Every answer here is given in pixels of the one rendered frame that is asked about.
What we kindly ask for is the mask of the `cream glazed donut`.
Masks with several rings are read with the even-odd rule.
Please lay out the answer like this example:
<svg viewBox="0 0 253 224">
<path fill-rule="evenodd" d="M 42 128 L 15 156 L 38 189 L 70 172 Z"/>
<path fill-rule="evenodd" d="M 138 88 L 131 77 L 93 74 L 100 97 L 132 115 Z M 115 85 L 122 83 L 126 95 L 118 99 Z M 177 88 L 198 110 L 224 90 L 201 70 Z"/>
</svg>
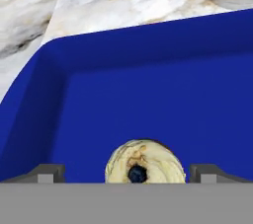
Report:
<svg viewBox="0 0 253 224">
<path fill-rule="evenodd" d="M 150 139 L 134 139 L 114 151 L 105 170 L 107 184 L 184 184 L 177 157 Z"/>
</svg>

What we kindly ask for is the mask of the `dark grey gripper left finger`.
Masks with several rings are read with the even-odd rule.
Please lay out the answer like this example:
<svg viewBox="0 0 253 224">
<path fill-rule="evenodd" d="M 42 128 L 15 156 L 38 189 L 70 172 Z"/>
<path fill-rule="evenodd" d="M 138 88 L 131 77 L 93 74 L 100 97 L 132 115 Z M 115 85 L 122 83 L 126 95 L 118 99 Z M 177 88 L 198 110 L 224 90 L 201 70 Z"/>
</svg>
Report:
<svg viewBox="0 0 253 224">
<path fill-rule="evenodd" d="M 40 164 L 27 174 L 5 180 L 5 184 L 56 184 L 65 182 L 65 166 L 61 164 Z"/>
</svg>

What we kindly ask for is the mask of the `blue tray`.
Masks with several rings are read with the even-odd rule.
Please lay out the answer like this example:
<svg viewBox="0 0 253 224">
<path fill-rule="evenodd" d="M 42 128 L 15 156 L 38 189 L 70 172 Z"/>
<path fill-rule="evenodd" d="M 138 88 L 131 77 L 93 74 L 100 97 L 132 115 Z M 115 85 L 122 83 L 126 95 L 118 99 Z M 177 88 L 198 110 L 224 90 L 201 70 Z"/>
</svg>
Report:
<svg viewBox="0 0 253 224">
<path fill-rule="evenodd" d="M 43 45 L 0 103 L 0 181 L 52 163 L 99 183 L 136 138 L 253 180 L 253 10 Z"/>
</svg>

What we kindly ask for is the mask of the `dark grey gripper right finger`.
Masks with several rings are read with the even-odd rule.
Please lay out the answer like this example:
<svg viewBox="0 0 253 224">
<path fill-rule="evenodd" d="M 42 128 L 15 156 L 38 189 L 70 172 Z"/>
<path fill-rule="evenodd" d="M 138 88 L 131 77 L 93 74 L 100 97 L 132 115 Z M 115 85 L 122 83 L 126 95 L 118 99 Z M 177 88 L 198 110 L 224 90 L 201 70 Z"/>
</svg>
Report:
<svg viewBox="0 0 253 224">
<path fill-rule="evenodd" d="M 190 183 L 234 184 L 248 183 L 248 180 L 228 174 L 214 164 L 193 164 L 190 166 Z"/>
</svg>

